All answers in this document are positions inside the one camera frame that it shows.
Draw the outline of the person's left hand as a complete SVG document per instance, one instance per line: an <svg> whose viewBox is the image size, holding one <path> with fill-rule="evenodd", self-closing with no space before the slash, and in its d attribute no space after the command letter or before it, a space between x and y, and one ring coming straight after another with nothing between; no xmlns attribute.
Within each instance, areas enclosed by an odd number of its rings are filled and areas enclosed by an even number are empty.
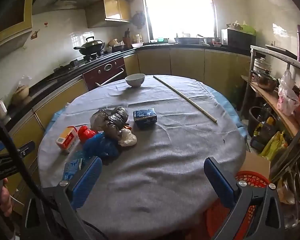
<svg viewBox="0 0 300 240"><path fill-rule="evenodd" d="M2 212L4 213L5 217L10 217L13 206L11 201L10 193L6 187L6 184L8 183L8 179L3 179L3 186L1 188L1 195L0 195L0 208Z"/></svg>

